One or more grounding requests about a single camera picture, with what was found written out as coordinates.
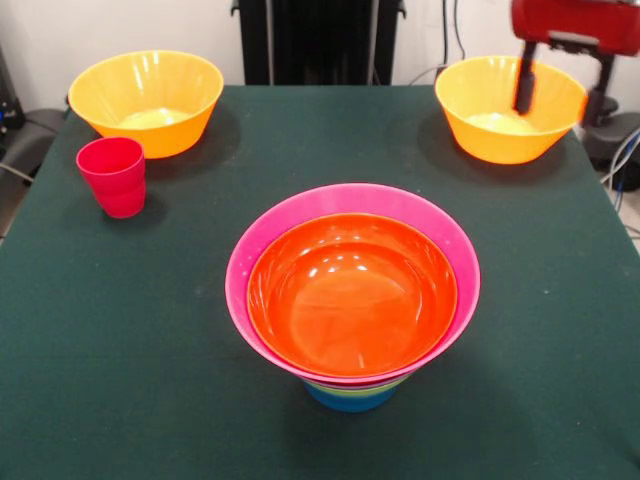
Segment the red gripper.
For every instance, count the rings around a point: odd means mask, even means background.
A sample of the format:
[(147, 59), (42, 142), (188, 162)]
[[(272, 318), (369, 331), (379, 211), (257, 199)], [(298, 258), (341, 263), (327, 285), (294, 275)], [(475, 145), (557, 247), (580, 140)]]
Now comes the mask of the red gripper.
[(639, 52), (639, 3), (636, 1), (514, 1), (512, 28), (525, 40), (520, 57), (513, 108), (526, 115), (535, 87), (532, 70), (537, 43), (569, 41), (595, 46), (583, 52), (600, 63), (600, 73), (589, 90), (583, 126), (593, 125), (605, 103), (615, 56)]

